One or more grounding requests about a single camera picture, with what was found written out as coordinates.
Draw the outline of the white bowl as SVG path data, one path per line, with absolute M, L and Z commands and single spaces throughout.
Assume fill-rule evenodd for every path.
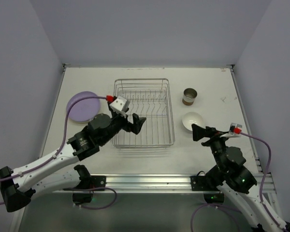
M 205 128 L 204 118 L 196 112 L 188 112 L 184 114 L 182 117 L 182 124 L 190 132 L 192 132 L 192 124 Z

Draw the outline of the purple plate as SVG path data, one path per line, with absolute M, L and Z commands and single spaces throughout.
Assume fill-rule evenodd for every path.
M 74 120 L 88 120 L 94 118 L 94 116 L 100 111 L 101 103 L 99 99 L 92 98 L 97 97 L 97 94 L 91 91 L 83 91 L 75 94 L 67 103 L 66 111 L 71 107 L 71 105 L 77 100 L 91 97 L 90 99 L 85 99 L 76 103 L 70 110 L 68 118 Z

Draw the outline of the brown white cup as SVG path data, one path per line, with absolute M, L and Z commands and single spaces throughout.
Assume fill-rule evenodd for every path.
M 197 98 L 198 93 L 195 89 L 193 88 L 186 88 L 183 91 L 183 98 L 182 98 L 182 103 L 184 105 L 193 105 L 195 99 Z

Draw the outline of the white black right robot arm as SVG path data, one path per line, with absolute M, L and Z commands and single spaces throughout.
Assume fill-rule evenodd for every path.
M 232 123 L 229 131 L 192 124 L 195 142 L 207 138 L 202 146 L 209 147 L 216 162 L 204 175 L 190 177 L 192 191 L 218 190 L 222 192 L 244 215 L 255 232 L 290 232 L 290 222 L 283 220 L 263 195 L 266 177 L 258 183 L 244 165 L 246 159 L 240 148 L 227 146 L 230 138 L 244 135 L 241 125 Z

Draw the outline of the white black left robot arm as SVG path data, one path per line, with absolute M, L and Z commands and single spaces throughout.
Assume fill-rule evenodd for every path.
M 52 153 L 20 168 L 0 169 L 0 192 L 7 212 L 27 206 L 42 194 L 68 189 L 93 191 L 91 174 L 78 162 L 99 152 L 121 130 L 139 134 L 146 117 L 132 115 L 130 122 L 116 113 L 98 114 Z

